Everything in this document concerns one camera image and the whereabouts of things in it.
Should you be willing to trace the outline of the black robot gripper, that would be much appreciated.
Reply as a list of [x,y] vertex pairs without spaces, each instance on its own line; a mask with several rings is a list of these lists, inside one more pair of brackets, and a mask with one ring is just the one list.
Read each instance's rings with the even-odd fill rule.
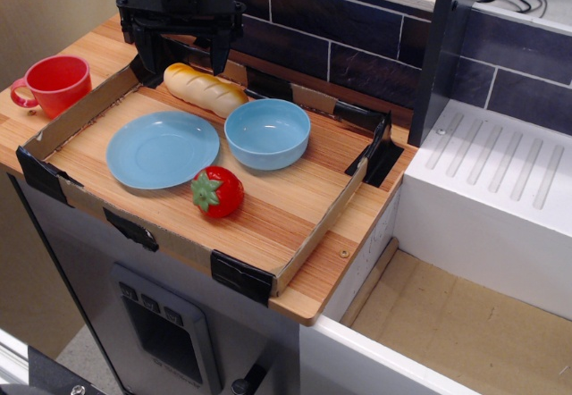
[[158,73],[163,47],[158,34],[192,35],[210,46],[214,76],[224,72],[231,42],[243,34],[246,6],[235,0],[116,0],[125,40],[144,67]]

